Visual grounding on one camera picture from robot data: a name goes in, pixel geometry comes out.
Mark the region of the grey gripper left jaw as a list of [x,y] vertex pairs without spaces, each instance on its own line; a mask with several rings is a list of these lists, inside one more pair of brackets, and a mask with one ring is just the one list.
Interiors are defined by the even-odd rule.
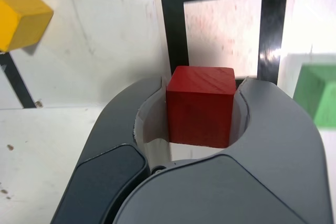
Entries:
[[142,79],[103,108],[51,223],[113,223],[125,199],[151,175],[133,131],[141,105],[161,87],[160,77]]

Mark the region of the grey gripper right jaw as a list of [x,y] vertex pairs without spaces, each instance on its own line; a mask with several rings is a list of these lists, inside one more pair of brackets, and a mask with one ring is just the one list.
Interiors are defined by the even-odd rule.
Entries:
[[172,162],[124,201],[115,223],[329,223],[321,136],[275,84],[246,79],[235,94],[236,141]]

